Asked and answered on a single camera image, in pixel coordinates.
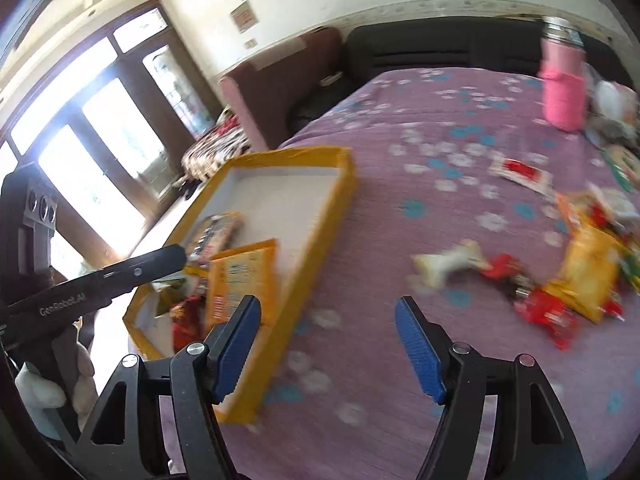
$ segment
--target yellow tray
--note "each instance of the yellow tray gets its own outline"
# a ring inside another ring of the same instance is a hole
[[[273,326],[258,330],[235,392],[215,407],[220,422],[254,420],[355,186],[349,148],[243,155],[220,168],[166,241],[184,246],[201,219],[233,210],[245,219],[233,246],[267,238],[279,242],[280,311]],[[129,334],[148,359],[171,355],[170,322],[167,315],[155,317],[156,299],[151,286],[140,286],[124,315]]]

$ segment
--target pink bottle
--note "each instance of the pink bottle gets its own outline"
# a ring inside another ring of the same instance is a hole
[[[562,18],[545,18],[542,37],[542,112],[556,128],[582,128],[586,113],[584,48],[578,31]]]

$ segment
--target silver bolt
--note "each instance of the silver bolt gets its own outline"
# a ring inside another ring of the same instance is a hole
[[[125,368],[131,368],[132,366],[135,366],[136,364],[138,364],[138,356],[137,355],[129,354],[129,355],[125,355],[122,358],[122,366],[124,366]]]
[[[520,361],[520,364],[524,366],[533,366],[534,364],[536,364],[536,360],[529,354],[522,354],[520,357],[518,357],[518,361]]]
[[[204,345],[202,343],[191,343],[187,346],[187,354],[199,355],[204,352]]]
[[[466,343],[461,343],[461,342],[457,342],[457,343],[453,343],[453,351],[456,354],[468,354],[469,351],[471,350],[471,346],[469,346]]]

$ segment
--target red and white packet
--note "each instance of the red and white packet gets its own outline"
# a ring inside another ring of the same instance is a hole
[[[539,170],[513,158],[494,159],[494,163],[489,168],[489,173],[516,182],[545,196],[550,196],[553,191],[551,173]]]

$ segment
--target white glove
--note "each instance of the white glove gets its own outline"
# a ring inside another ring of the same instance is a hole
[[[78,414],[78,426],[82,431],[98,400],[98,392],[95,389],[94,364],[86,348],[80,343],[78,343],[78,371],[80,373],[78,382],[74,386],[71,405]],[[56,383],[31,373],[26,364],[22,366],[15,378],[15,387],[38,431],[44,436],[60,440],[58,432],[43,410],[64,406],[66,402],[64,390]]]

